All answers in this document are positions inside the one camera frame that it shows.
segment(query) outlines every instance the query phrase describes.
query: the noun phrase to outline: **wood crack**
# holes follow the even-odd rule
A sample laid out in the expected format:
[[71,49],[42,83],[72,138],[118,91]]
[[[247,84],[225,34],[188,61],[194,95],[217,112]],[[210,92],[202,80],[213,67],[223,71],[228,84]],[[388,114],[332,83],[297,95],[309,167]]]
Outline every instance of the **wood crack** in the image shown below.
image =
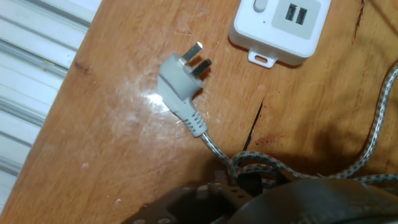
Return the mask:
[[353,36],[353,39],[351,41],[351,44],[354,44],[354,40],[356,39],[356,34],[358,33],[358,29],[359,29],[359,27],[361,25],[361,20],[362,20],[362,17],[363,17],[364,8],[365,8],[365,0],[361,0],[361,9],[359,10],[359,16],[358,16],[358,19],[356,20],[354,36]]
[[260,108],[259,108],[259,110],[257,111],[256,117],[254,118],[254,122],[253,122],[253,124],[252,124],[252,126],[251,126],[251,129],[250,129],[250,132],[249,132],[249,136],[248,136],[248,138],[246,139],[246,142],[244,143],[244,147],[243,147],[243,150],[242,150],[242,151],[247,151],[247,149],[248,149],[248,147],[249,147],[249,144],[250,144],[250,142],[251,142],[251,136],[252,136],[252,134],[253,134],[254,127],[255,127],[255,125],[256,125],[256,123],[257,123],[257,120],[259,119],[260,114],[261,114],[262,103],[263,103],[263,102],[264,102],[264,99],[261,100]]

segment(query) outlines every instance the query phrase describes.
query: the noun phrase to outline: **gray braided cable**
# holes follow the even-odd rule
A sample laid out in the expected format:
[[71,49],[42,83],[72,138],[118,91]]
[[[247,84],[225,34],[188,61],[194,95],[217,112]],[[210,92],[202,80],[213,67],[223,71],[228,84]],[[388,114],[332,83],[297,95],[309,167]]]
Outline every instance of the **gray braided cable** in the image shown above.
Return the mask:
[[[277,159],[263,154],[261,152],[240,152],[236,154],[232,159],[228,159],[228,157],[218,148],[218,146],[211,140],[207,133],[201,135],[202,141],[206,144],[209,149],[216,154],[216,156],[222,161],[223,164],[228,166],[228,172],[230,176],[235,179],[240,173],[245,172],[265,172],[267,174],[276,175],[278,170],[285,170],[296,179],[318,179],[318,178],[337,178],[337,179],[347,179],[350,178],[353,174],[355,174],[360,168],[362,168],[371,158],[374,149],[376,148],[376,144],[379,140],[381,128],[384,122],[384,118],[386,115],[387,101],[389,99],[389,95],[394,85],[394,82],[398,76],[398,64],[395,64],[394,68],[388,74],[386,79],[384,80],[382,90],[379,95],[379,101],[377,104],[376,112],[374,115],[374,121],[371,127],[371,132],[369,135],[368,142],[363,153],[360,155],[358,160],[347,169],[339,172],[337,174],[329,175],[327,177],[322,176],[314,176],[301,174],[293,169],[289,168],[283,162],[278,161]],[[261,164],[254,164],[243,169],[239,167],[240,163],[243,161],[258,161]],[[353,180],[357,180],[360,182],[364,182],[367,184],[375,184],[380,182],[398,182],[398,174],[378,174],[378,175],[369,175],[365,177],[355,177]],[[264,180],[263,182],[268,185],[274,185],[273,180]]]

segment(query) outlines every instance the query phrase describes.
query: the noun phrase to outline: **power plug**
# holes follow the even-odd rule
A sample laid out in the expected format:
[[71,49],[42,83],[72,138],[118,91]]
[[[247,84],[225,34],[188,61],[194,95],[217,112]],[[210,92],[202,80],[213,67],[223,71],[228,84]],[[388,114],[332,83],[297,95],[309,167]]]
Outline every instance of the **power plug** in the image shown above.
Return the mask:
[[202,61],[195,69],[188,62],[203,48],[197,42],[182,57],[173,53],[159,69],[157,93],[171,112],[187,125],[194,137],[207,131],[207,125],[192,103],[193,95],[203,88],[199,76],[210,65],[209,59]]
[[249,50],[252,63],[266,68],[278,60],[300,65],[317,48],[330,3],[331,0],[242,0],[229,39]]

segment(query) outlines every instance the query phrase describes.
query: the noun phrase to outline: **metal prong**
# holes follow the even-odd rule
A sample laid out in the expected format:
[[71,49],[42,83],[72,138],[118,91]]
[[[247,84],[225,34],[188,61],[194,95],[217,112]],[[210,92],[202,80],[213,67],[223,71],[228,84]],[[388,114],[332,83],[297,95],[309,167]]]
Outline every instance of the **metal prong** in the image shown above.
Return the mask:
[[203,48],[200,42],[197,42],[187,53],[181,57],[181,62],[186,64]]
[[194,77],[199,77],[200,74],[202,74],[209,66],[211,65],[211,60],[207,59],[202,61],[201,64],[199,64],[192,72],[191,74]]

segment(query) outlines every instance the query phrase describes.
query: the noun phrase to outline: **wooden table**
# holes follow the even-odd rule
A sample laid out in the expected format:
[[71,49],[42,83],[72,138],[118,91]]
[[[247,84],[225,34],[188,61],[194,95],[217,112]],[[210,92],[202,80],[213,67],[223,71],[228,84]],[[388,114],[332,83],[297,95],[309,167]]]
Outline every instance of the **wooden table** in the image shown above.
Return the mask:
[[[121,223],[224,169],[155,94],[160,64],[198,40],[213,65],[194,102],[227,155],[243,150],[252,130],[248,150],[298,171],[327,175],[351,164],[398,58],[398,1],[334,0],[315,55],[270,70],[228,40],[238,4],[103,0],[0,223]],[[398,172],[397,90],[360,174]]]

